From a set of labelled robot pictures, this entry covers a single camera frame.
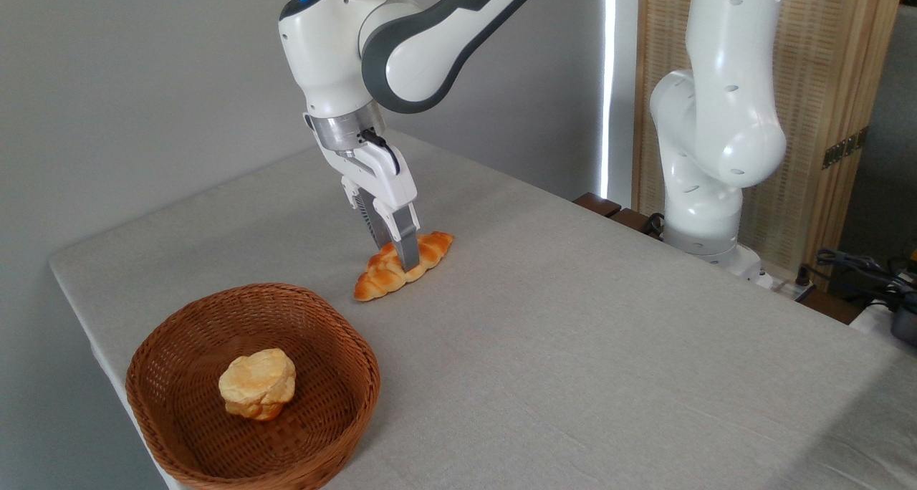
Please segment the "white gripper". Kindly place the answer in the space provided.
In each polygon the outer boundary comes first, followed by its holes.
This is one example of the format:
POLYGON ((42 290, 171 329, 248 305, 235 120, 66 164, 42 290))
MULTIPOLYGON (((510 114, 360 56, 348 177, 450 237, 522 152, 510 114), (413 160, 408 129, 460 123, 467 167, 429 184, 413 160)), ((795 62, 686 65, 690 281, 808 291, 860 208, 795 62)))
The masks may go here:
POLYGON ((312 131, 325 160, 341 173, 348 203, 360 212, 377 248, 393 246, 403 271, 420 264, 417 219, 413 201, 417 189, 398 148, 390 147, 374 127, 361 131, 350 151, 328 150, 312 131))

